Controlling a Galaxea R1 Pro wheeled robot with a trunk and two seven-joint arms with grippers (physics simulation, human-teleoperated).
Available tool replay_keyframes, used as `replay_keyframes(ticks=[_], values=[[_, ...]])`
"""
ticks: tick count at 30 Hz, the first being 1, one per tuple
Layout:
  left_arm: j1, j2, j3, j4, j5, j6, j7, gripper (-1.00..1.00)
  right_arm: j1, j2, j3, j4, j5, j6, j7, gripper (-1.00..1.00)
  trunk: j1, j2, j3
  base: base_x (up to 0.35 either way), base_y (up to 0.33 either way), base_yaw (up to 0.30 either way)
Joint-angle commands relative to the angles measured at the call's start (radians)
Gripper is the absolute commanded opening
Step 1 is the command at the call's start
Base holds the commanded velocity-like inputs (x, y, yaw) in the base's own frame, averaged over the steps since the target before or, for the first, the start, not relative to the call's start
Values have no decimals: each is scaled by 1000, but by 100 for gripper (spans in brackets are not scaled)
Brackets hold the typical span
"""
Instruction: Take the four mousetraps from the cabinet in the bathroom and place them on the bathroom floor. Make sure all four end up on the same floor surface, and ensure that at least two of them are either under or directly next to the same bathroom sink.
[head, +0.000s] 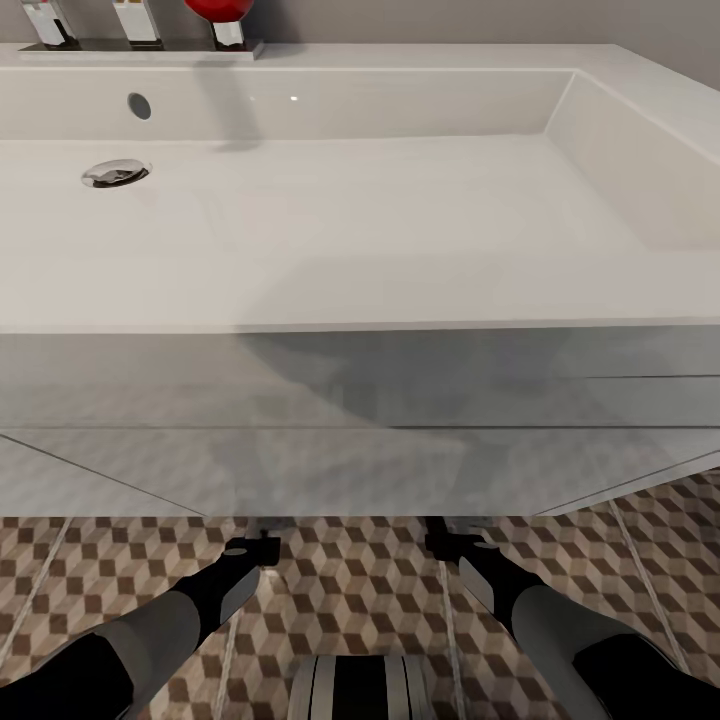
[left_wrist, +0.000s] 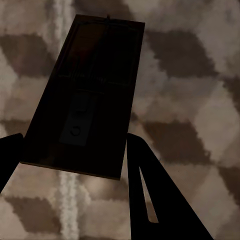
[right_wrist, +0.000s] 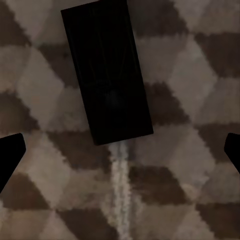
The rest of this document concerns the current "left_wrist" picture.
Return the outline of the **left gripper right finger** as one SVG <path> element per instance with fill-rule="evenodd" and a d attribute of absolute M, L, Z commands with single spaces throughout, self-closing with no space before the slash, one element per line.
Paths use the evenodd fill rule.
<path fill-rule="evenodd" d="M 131 240 L 214 240 L 145 140 L 126 140 Z M 139 167 L 159 223 L 148 219 Z"/>

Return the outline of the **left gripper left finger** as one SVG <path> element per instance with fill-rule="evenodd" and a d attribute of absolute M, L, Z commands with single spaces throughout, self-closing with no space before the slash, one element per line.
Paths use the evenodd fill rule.
<path fill-rule="evenodd" d="M 0 139 L 0 193 L 20 163 L 23 144 L 21 133 Z"/>

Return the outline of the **mousetrap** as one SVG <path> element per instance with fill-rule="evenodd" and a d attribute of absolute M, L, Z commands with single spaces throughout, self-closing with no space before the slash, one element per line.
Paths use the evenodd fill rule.
<path fill-rule="evenodd" d="M 76 14 L 19 163 L 120 181 L 145 24 Z"/>

